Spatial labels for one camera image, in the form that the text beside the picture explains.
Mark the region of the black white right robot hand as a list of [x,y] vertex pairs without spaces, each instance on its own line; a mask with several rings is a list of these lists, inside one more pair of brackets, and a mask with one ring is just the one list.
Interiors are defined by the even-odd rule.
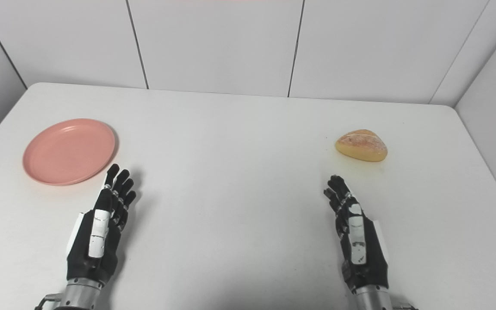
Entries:
[[343,254],[341,272],[348,289],[351,292],[366,286],[388,289],[388,264],[374,222],[366,216],[343,178],[332,175],[327,185],[323,194],[336,216]]

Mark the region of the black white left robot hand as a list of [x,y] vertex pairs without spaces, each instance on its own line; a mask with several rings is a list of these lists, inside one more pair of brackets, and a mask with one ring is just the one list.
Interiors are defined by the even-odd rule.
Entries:
[[118,267],[118,246],[136,199],[130,171],[113,164],[94,207],[81,216],[67,255],[67,280],[88,279],[105,286]]

